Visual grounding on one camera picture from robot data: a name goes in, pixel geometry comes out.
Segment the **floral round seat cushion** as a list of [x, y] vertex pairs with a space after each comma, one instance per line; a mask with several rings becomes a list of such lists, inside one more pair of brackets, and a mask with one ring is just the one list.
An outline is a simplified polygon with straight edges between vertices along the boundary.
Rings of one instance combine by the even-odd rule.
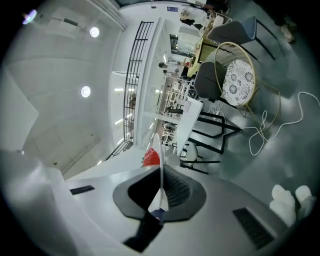
[[222, 93], [232, 106], [243, 106], [249, 102], [255, 90], [255, 73], [243, 60], [232, 61], [226, 70]]

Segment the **black metal railing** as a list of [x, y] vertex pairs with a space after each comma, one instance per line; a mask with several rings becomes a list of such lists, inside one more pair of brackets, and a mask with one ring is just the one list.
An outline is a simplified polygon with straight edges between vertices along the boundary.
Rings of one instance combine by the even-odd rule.
[[106, 158], [107, 160], [129, 150], [134, 144], [135, 110], [140, 74], [145, 62], [144, 55], [153, 26], [153, 21], [141, 21], [135, 34], [127, 70], [124, 73], [123, 117], [121, 121], [123, 135], [116, 148]]

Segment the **white shelf unit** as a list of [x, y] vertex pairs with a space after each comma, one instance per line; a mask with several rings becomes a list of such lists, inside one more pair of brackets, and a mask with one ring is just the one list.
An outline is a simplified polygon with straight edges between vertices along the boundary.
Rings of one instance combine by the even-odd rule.
[[166, 77], [159, 63], [183, 63], [187, 60], [184, 56], [172, 53], [168, 26], [169, 21], [164, 18], [159, 17], [154, 21], [143, 56], [134, 139], [140, 149], [146, 149], [153, 139], [159, 119], [159, 108], [166, 91]]

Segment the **light grey chair black legs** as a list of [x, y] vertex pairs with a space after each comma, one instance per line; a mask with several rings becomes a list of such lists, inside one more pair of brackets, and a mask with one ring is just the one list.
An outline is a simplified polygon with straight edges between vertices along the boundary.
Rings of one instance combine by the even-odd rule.
[[199, 156], [198, 149], [194, 143], [188, 144], [185, 149], [185, 158], [180, 159], [179, 166], [185, 169], [192, 170], [197, 173], [208, 175], [207, 171], [203, 171], [194, 167], [195, 164], [218, 164], [219, 160], [203, 160], [201, 156]]

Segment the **dark chair with stitched edge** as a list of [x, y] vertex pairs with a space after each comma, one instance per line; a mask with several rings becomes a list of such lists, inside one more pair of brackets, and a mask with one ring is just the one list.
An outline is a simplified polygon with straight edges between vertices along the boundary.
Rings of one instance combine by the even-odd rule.
[[224, 83], [225, 75], [226, 69], [218, 61], [202, 63], [194, 80], [194, 89], [198, 96], [213, 103], [221, 100], [220, 86]]

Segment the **white marble table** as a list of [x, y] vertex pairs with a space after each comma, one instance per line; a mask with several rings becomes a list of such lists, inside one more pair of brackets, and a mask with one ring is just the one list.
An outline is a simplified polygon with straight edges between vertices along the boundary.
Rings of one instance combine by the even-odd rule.
[[[240, 132], [241, 128], [227, 124], [225, 118], [221, 115], [202, 111], [203, 103], [193, 98], [184, 100], [182, 102], [182, 105], [183, 110], [179, 111], [182, 116], [180, 117], [176, 130], [177, 154], [180, 155], [182, 153], [185, 144], [188, 142], [213, 151], [215, 153], [221, 155], [224, 154], [223, 147], [221, 149], [217, 149], [211, 145], [195, 140], [190, 137], [191, 133], [194, 132], [210, 139], [215, 139], [219, 136], [222, 136], [222, 142], [225, 143], [227, 136]], [[194, 130], [194, 126], [198, 121], [220, 127], [221, 133], [211, 136], [209, 134]]]

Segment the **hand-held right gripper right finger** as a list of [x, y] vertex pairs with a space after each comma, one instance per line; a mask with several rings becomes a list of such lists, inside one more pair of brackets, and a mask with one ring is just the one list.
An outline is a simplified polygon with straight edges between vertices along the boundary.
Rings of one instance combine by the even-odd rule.
[[[189, 220], [165, 223], [144, 251], [146, 256], [268, 256], [288, 230], [269, 207], [236, 184], [186, 168], [176, 171], [199, 182], [206, 192], [202, 208]], [[258, 249], [238, 219], [238, 210], [257, 220], [271, 236]]]

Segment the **translucent round plate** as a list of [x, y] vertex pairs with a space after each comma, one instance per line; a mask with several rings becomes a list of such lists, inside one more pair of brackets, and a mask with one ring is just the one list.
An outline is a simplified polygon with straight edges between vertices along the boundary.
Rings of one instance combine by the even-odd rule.
[[164, 165], [165, 165], [165, 156], [163, 151], [163, 145], [161, 137], [158, 133], [155, 133], [152, 141], [152, 148], [157, 152], [160, 160], [160, 188], [159, 188], [159, 196], [157, 197], [157, 208], [161, 208], [161, 204], [164, 198]]

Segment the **yellow-green table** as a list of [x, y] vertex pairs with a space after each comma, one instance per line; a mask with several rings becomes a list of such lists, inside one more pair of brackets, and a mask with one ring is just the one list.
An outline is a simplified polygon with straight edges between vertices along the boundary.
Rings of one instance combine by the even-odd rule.
[[195, 75], [198, 72], [200, 65], [213, 56], [213, 52], [217, 49], [219, 43], [212, 42], [207, 38], [202, 38], [196, 46], [195, 59], [193, 64], [188, 68], [188, 77]]

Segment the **blue chair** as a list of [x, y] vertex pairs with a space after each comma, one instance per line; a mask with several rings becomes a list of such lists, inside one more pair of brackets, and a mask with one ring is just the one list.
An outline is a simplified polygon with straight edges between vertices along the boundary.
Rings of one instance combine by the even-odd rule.
[[257, 35], [257, 19], [255, 16], [246, 19], [240, 23], [245, 31], [249, 42], [256, 39]]

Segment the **dark grey chair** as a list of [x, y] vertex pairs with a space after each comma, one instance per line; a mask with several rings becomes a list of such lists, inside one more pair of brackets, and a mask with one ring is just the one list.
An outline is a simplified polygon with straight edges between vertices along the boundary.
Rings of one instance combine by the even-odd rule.
[[[257, 28], [258, 24], [262, 26], [269, 34], [271, 34], [276, 40], [277, 37], [257, 18]], [[227, 22], [225, 24], [213, 27], [207, 34], [207, 39], [219, 43], [235, 43], [237, 45], [243, 45], [252, 41], [249, 41], [245, 30], [243, 26], [241, 25], [240, 21], [233, 20], [230, 22]], [[256, 30], [256, 38], [255, 40], [258, 42], [264, 50], [270, 55], [270, 57], [275, 60], [276, 58], [273, 56], [273, 54], [270, 52], [270, 50], [262, 43], [262, 41], [257, 37], [257, 30]]]

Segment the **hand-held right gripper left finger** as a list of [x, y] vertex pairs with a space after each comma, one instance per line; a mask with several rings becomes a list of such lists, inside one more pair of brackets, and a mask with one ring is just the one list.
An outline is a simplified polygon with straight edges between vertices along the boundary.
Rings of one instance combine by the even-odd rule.
[[62, 174], [0, 150], [0, 194], [18, 226], [49, 256], [157, 256], [112, 239], [74, 199]]

